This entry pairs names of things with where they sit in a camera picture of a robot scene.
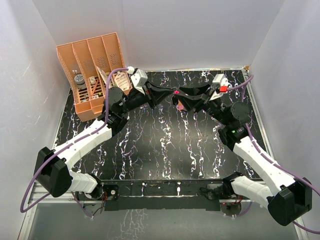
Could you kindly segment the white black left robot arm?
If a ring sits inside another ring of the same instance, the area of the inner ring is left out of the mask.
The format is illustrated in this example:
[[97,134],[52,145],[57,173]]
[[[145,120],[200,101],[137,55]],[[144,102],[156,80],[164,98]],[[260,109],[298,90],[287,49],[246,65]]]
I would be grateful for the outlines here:
[[38,152],[34,174],[49,195],[58,198],[67,192],[82,192],[93,200],[99,199],[103,195],[102,181],[93,174],[74,172],[74,165],[117,135],[128,122],[128,112],[145,104],[154,108],[170,95],[177,103],[185,94],[183,89],[156,86],[151,82],[147,82],[143,90],[146,92],[134,89],[125,95],[119,87],[110,88],[101,115],[88,128],[54,149],[44,147]]

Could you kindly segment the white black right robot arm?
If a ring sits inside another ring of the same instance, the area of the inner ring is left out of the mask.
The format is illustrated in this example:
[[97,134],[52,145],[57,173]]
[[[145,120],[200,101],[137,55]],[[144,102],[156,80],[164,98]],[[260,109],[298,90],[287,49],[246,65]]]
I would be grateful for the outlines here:
[[282,226],[312,209],[310,182],[280,169],[247,130],[246,124],[251,120],[247,104],[237,101],[226,105],[219,96],[211,99],[201,94],[199,108],[224,126],[218,131],[222,143],[245,160],[264,181],[260,184],[235,172],[222,180],[219,189],[224,196],[233,199],[240,195],[259,203]]

